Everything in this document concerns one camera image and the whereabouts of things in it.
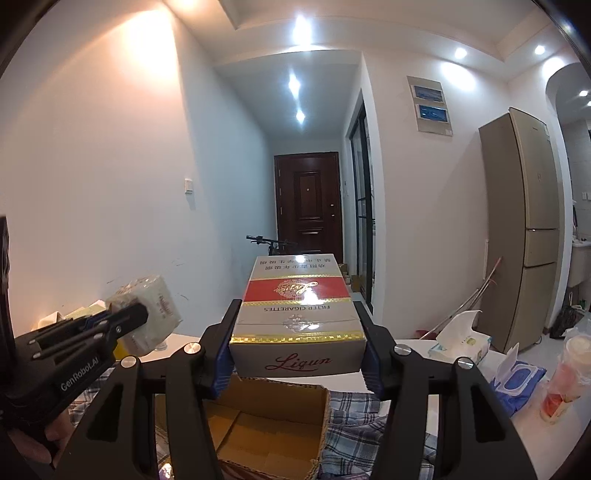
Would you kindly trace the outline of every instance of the small box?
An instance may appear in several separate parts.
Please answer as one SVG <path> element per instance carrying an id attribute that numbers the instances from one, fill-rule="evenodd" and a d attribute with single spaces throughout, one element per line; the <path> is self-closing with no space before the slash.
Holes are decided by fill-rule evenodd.
<path id="1" fill-rule="evenodd" d="M 359 275 L 351 275 L 351 291 L 361 291 L 361 277 Z"/>
<path id="2" fill-rule="evenodd" d="M 329 399 L 328 390 L 319 385 L 233 375 L 216 401 L 204 402 L 224 477 L 316 479 L 329 419 Z M 165 395 L 157 395 L 156 425 L 163 430 L 165 412 Z"/>
<path id="3" fill-rule="evenodd" d="M 365 335 L 334 255 L 258 257 L 230 351 L 242 377 L 359 371 Z"/>

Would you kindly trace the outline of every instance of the hand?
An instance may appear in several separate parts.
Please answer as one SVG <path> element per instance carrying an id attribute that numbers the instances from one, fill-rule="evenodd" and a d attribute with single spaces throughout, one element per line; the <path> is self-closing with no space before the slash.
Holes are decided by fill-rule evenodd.
<path id="1" fill-rule="evenodd" d="M 74 426 L 70 422 L 70 415 L 67 410 L 62 412 L 58 418 L 45 427 L 47 440 L 55 442 L 60 448 L 60 451 L 53 459 L 54 467 L 60 461 L 61 454 L 64 452 L 72 433 L 74 433 Z M 52 463 L 49 450 L 20 430 L 10 430 L 8 436 L 23 457 L 38 463 Z"/>

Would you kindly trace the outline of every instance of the wet wipes package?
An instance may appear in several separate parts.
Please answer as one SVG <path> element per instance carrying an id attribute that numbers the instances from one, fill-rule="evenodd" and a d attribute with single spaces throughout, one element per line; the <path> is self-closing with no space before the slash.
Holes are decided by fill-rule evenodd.
<path id="1" fill-rule="evenodd" d="M 491 380 L 492 389 L 510 417 L 525 406 L 546 373 L 545 368 L 518 361 L 518 350 L 519 344 L 507 352 Z"/>

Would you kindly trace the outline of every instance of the black bag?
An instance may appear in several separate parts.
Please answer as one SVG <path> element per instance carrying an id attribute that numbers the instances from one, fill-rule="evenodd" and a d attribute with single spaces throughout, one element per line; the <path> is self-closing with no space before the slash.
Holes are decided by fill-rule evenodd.
<path id="1" fill-rule="evenodd" d="M 574 309 L 572 305 L 565 305 L 550 327 L 548 332 L 550 338 L 564 340 L 565 330 L 574 327 L 581 318 L 583 318 L 583 314 L 580 311 Z"/>

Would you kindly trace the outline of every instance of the refrigerator door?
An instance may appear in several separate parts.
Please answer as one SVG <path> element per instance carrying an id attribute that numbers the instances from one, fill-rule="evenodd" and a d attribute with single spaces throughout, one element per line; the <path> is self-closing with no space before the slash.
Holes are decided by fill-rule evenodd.
<path id="1" fill-rule="evenodd" d="M 558 260 L 558 230 L 526 230 L 523 265 L 536 267 Z"/>
<path id="2" fill-rule="evenodd" d="M 546 125 L 515 108 L 509 109 L 521 160 L 525 192 L 525 228 L 557 229 L 558 180 Z"/>
<path id="3" fill-rule="evenodd" d="M 519 348 L 524 349 L 540 339 L 550 308 L 555 275 L 555 263 L 523 269 L 517 309 L 504 353 L 517 342 Z"/>

